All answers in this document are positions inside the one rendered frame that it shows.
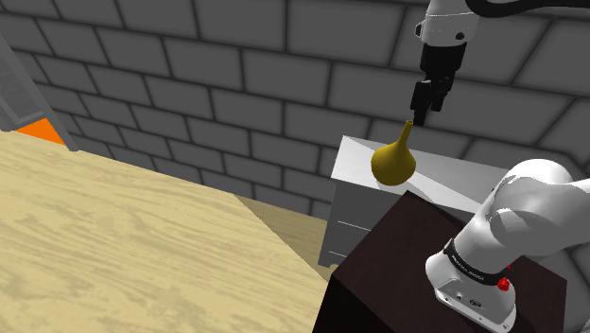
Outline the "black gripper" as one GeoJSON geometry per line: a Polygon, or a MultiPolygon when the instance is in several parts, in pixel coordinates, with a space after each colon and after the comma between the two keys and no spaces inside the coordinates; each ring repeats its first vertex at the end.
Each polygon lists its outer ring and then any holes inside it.
{"type": "Polygon", "coordinates": [[[410,109],[413,111],[413,125],[422,127],[430,107],[440,112],[444,99],[452,89],[456,73],[460,70],[467,43],[454,46],[433,46],[424,44],[420,69],[425,78],[415,83],[410,109]]]}

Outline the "yellow long-necked vase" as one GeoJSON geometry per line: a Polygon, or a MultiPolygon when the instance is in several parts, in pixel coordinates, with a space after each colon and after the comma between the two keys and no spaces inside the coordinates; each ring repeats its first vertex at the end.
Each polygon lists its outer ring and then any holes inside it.
{"type": "Polygon", "coordinates": [[[375,179],[383,185],[395,186],[406,182],[415,172],[416,160],[408,148],[413,121],[408,120],[394,143],[377,149],[371,159],[375,179]]]}

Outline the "white chest of drawers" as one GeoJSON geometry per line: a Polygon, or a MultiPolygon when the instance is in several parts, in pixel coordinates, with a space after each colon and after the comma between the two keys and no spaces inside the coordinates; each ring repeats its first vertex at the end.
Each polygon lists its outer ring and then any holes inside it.
{"type": "Polygon", "coordinates": [[[385,186],[372,174],[378,142],[343,136],[331,178],[336,182],[318,264],[341,263],[390,208],[410,191],[468,222],[507,173],[504,168],[413,150],[415,173],[385,186]]]}

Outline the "dark brown robot stand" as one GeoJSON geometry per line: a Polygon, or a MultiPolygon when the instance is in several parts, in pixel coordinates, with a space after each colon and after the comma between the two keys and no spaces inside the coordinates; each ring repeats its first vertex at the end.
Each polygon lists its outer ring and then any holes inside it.
{"type": "MultiPolygon", "coordinates": [[[[425,274],[464,224],[405,193],[332,273],[312,333],[491,333],[438,301],[425,274]]],[[[510,333],[564,333],[565,279],[525,257],[511,277],[510,333]]]]}

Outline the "grey door with frame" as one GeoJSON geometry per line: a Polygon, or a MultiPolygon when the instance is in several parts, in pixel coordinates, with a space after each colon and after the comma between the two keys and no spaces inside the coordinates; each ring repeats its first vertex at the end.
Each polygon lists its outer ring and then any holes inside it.
{"type": "Polygon", "coordinates": [[[0,131],[17,131],[44,118],[69,150],[78,150],[77,144],[0,33],[0,131]]]}

